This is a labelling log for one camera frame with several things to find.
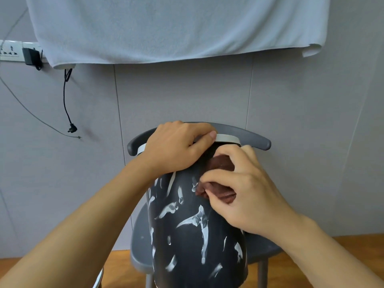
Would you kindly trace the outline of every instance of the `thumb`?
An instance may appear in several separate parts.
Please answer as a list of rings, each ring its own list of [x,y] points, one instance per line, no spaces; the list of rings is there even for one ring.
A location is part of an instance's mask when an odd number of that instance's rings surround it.
[[[214,143],[216,139],[216,131],[211,131],[203,135],[197,142],[189,147],[190,153],[194,159],[198,160],[199,157]]]
[[[222,217],[226,218],[231,207],[217,198],[216,195],[213,194],[210,190],[205,189],[205,192],[208,194],[209,203],[211,204],[212,208]]]

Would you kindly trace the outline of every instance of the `person's right arm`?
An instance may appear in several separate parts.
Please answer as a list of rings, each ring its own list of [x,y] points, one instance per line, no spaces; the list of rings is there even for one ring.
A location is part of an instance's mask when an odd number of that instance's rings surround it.
[[[211,170],[200,180],[218,182],[236,192],[227,205],[206,190],[214,210],[228,223],[262,235],[293,259],[315,288],[383,288],[384,281],[353,257],[311,219],[296,213],[281,196],[259,164],[252,147],[219,147],[216,155],[229,155],[235,170]]]

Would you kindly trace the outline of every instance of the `person's left hand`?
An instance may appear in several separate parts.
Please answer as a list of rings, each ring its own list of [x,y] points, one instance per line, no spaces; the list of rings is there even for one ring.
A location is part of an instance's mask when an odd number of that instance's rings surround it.
[[[215,139],[216,130],[209,123],[167,122],[157,127],[139,157],[143,156],[154,167],[156,176],[161,176],[190,167]]]

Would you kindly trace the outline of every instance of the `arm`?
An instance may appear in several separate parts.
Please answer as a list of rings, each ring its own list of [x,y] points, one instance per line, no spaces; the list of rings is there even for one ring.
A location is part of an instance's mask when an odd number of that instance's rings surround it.
[[[198,142],[194,139],[203,135]],[[207,124],[168,122],[145,151],[61,222],[1,280],[2,288],[92,287],[136,204],[162,174],[192,165],[212,145]]]
[[[227,205],[206,190],[212,207],[231,225],[262,235],[281,246],[315,288],[383,288],[384,282],[335,242],[308,217],[296,213],[259,164],[250,146],[219,147],[235,170],[211,170],[200,180],[218,182],[236,192]]]

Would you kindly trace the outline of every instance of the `brown cloth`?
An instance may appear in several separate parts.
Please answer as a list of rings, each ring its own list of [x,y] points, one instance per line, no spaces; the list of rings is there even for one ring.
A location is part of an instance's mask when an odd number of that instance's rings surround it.
[[[218,155],[217,157],[213,157],[208,160],[207,164],[205,165],[205,168],[203,169],[202,174],[214,169],[222,169],[233,172],[235,166],[228,155]],[[236,198],[236,192],[232,188],[223,186],[216,182],[202,183],[201,181],[199,181],[195,194],[208,199],[209,197],[208,194],[205,192],[205,189],[211,191],[213,194],[216,195],[216,197],[218,197],[220,200],[227,204],[232,203]]]

